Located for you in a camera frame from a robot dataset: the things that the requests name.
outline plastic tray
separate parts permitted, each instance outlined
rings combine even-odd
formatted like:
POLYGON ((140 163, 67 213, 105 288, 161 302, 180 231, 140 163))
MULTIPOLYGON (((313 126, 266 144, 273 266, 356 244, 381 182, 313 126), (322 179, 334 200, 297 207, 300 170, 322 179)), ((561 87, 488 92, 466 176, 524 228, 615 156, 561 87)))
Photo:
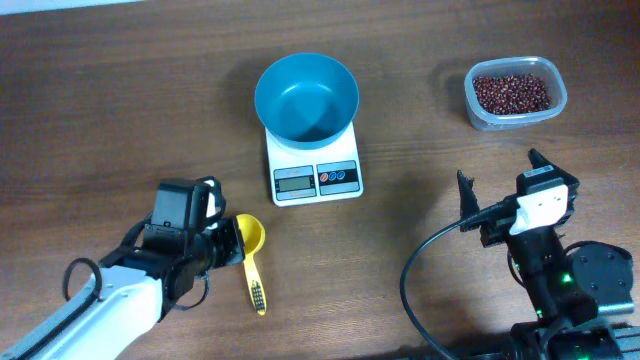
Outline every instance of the plastic tray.
POLYGON ((567 104, 567 89, 564 87, 558 69, 551 61, 537 56, 496 59, 478 63, 469 70, 465 77, 464 90, 467 95, 469 121, 473 127, 482 131, 509 130, 533 125, 557 116, 567 104), (551 98, 549 110, 528 114, 494 115, 480 106, 473 89, 474 78, 526 74, 533 74, 541 78, 547 85, 547 91, 551 98))

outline wooden surface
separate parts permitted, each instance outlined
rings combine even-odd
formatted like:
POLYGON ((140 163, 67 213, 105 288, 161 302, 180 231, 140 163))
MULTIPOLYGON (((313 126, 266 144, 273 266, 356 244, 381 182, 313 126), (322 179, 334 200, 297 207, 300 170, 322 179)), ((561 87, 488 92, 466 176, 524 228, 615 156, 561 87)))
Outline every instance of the wooden surface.
MULTIPOLYGON (((565 245, 602 240, 638 255, 632 3, 189 0, 0 17, 0 348, 63 305, 66 265, 113 249, 166 177, 215 175, 228 214, 264 223, 256 261, 269 310, 253 313, 241 267, 217 270, 203 305, 171 312, 121 359, 350 358, 423 346, 398 293, 405 261, 457 218, 457 169, 477 179, 485 206, 515 191, 532 146, 582 181, 565 245), (299 51, 333 56, 358 80, 359 199, 271 202, 253 90, 270 63, 299 51), (556 64, 565 110, 516 131, 471 128, 466 72, 520 55, 556 64)), ((443 342, 534 319, 505 254, 456 232, 420 258, 409 300, 443 342)))

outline wood grain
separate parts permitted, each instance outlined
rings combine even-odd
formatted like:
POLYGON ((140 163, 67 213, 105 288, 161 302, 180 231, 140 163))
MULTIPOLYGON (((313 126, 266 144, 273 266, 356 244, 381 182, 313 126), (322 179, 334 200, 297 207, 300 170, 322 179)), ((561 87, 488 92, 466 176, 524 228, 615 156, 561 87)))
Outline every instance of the wood grain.
MULTIPOLYGON (((184 0, 0 17, 0 348, 63 304, 65 266, 112 249, 166 177, 215 175, 229 214, 264 223, 256 261, 270 308, 253 313, 241 267, 217 270, 203 305, 170 313, 121 359, 423 346, 398 294, 404 262, 458 216, 457 169, 488 205, 515 191, 532 146, 582 181, 565 244, 638 254, 638 14, 614 1, 184 0), (253 90, 270 63, 299 51, 333 56, 358 80, 359 199, 287 209, 270 200, 253 90), (474 130, 466 72, 520 55, 556 64, 564 112, 516 131, 474 130)), ((420 259, 409 300, 443 342, 534 319, 505 252, 456 233, 420 259)))

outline digital scale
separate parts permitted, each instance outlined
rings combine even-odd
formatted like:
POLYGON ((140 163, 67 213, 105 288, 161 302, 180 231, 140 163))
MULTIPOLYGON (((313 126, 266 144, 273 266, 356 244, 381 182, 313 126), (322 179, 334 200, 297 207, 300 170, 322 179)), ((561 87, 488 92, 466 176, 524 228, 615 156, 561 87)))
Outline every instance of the digital scale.
POLYGON ((276 205, 312 204, 362 195, 353 123, 334 142, 314 150, 293 149, 265 131, 271 194, 276 205))

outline yellow measuring spoon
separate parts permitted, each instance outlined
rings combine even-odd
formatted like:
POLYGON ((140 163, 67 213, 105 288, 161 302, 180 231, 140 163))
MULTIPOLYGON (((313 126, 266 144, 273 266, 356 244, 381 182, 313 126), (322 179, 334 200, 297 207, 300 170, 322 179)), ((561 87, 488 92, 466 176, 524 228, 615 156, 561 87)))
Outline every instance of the yellow measuring spoon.
POLYGON ((258 219, 248 214, 238 215, 236 218, 240 231, 242 232, 242 238, 244 239, 244 273, 247 276, 251 302, 256 312, 264 315, 267 312, 267 297, 265 296, 264 286, 262 286, 262 281, 260 280, 260 274, 258 274, 258 268, 256 268, 256 263, 253 261, 253 255, 255 255, 264 244, 264 227, 258 219))

